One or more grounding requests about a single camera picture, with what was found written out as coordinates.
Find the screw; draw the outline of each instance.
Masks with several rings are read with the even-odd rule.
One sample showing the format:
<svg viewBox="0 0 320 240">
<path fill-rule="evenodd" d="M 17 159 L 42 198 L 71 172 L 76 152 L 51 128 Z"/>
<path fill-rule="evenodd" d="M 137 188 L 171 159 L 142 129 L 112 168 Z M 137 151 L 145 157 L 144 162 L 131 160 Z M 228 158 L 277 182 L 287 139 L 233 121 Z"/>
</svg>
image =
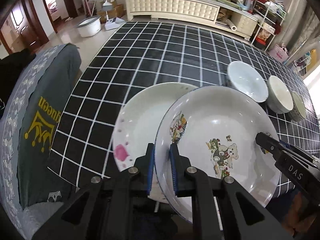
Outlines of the screw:
<svg viewBox="0 0 320 240">
<path fill-rule="evenodd" d="M 189 172 L 189 173 L 196 173 L 197 172 L 197 169 L 195 168 L 195 167 L 188 167 L 187 168 L 187 172 Z"/>
<path fill-rule="evenodd" d="M 137 173 L 139 170 L 138 170 L 138 168 L 136 168 L 136 167 L 131 167 L 131 168 L 128 169 L 128 171 L 129 171 L 129 173 L 131 173 L 131 174 L 135 174 L 135 173 Z"/>
<path fill-rule="evenodd" d="M 97 184 L 100 181 L 101 181 L 101 177 L 99 177 L 99 176 L 95 176 L 95 177 L 91 178 L 91 182 L 94 183 L 94 184 Z"/>
<path fill-rule="evenodd" d="M 227 177 L 224 178 L 224 181 L 226 183 L 228 183 L 228 184 L 231 184 L 231 183 L 233 183 L 235 181 L 235 179 L 233 177 L 231 177 L 231 176 L 227 176 Z"/>
</svg>

